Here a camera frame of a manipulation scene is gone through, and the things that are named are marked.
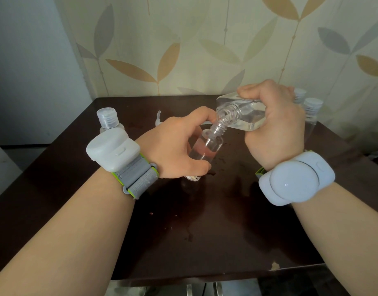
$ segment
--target small plastic bottle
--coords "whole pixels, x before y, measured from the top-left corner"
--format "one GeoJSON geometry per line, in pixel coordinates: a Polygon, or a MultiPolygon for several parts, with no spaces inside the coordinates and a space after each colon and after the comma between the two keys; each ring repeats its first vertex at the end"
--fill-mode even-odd
{"type": "Polygon", "coordinates": [[[100,134],[115,127],[125,129],[123,124],[119,122],[114,108],[107,107],[97,110],[97,117],[101,124],[100,134]]]}
{"type": "Polygon", "coordinates": [[[294,89],[294,95],[295,95],[295,98],[294,98],[294,103],[295,104],[301,104],[304,100],[304,97],[305,97],[305,94],[307,93],[306,90],[302,89],[302,88],[295,88],[294,89]]]}
{"type": "Polygon", "coordinates": [[[323,106],[323,101],[309,97],[304,100],[301,106],[305,110],[304,142],[306,142],[318,122],[318,112],[323,106]]]}
{"type": "MultiPolygon", "coordinates": [[[[189,153],[189,157],[195,160],[206,160],[211,163],[223,144],[223,138],[221,136],[226,129],[226,125],[217,122],[211,126],[211,129],[204,130],[194,144],[189,153]]],[[[196,182],[201,176],[186,176],[185,178],[196,182]]]]}
{"type": "Polygon", "coordinates": [[[241,99],[233,92],[216,99],[219,123],[243,131],[259,128],[265,120],[265,105],[260,100],[241,99]]]}

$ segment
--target wooden tabletop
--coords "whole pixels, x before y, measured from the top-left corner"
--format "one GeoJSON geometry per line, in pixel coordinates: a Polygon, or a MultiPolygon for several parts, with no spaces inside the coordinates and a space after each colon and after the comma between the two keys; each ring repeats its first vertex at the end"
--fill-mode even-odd
{"type": "MultiPolygon", "coordinates": [[[[217,96],[96,99],[0,196],[0,270],[92,175],[85,148],[98,133],[96,111],[113,107],[132,139],[161,120],[185,116],[217,96]]],[[[136,202],[113,278],[160,285],[254,278],[280,268],[322,264],[293,209],[271,205],[255,176],[260,165],[244,132],[228,129],[211,174],[199,182],[160,179],[136,202]]],[[[378,211],[378,166],[318,123],[307,149],[336,181],[378,211]]]]}

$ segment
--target leaf-patterned wallpaper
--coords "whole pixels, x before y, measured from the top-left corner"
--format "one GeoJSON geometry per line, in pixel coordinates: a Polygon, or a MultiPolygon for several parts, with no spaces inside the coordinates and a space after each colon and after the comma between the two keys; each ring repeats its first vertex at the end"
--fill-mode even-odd
{"type": "Polygon", "coordinates": [[[271,78],[378,148],[378,0],[62,0],[97,95],[226,94],[271,78]]]}

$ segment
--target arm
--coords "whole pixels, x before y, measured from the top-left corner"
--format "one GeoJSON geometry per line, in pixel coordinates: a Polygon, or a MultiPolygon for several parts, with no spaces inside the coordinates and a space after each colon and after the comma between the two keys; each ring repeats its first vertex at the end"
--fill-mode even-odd
{"type": "MultiPolygon", "coordinates": [[[[237,91],[243,98],[261,99],[267,107],[265,123],[245,134],[251,154],[266,170],[303,152],[305,115],[291,102],[292,88],[266,80],[237,91]]],[[[378,295],[378,213],[336,183],[292,205],[308,237],[348,292],[378,295]]]]}
{"type": "MultiPolygon", "coordinates": [[[[215,111],[200,107],[167,119],[137,143],[160,177],[204,175],[209,163],[190,159],[187,142],[215,118],[215,111]]],[[[0,272],[0,295],[103,296],[133,208],[132,196],[99,168],[0,272]]]]}
{"type": "Polygon", "coordinates": [[[333,183],[292,204],[311,242],[352,295],[378,295],[378,212],[333,183]]]}

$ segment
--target dark brown table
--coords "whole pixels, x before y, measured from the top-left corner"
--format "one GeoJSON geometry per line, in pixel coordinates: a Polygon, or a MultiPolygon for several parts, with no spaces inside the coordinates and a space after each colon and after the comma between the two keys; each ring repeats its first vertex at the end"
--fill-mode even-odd
{"type": "MultiPolygon", "coordinates": [[[[99,133],[98,109],[114,107],[136,139],[155,126],[158,110],[163,121],[214,108],[216,97],[96,99],[0,196],[0,270],[98,168],[85,152],[99,133]]],[[[197,183],[160,179],[136,202],[112,279],[133,286],[222,281],[271,274],[273,262],[278,272],[323,264],[293,209],[261,193],[244,132],[228,129],[223,139],[211,174],[197,183]]],[[[378,211],[378,166],[320,123],[306,148],[378,211]]]]}

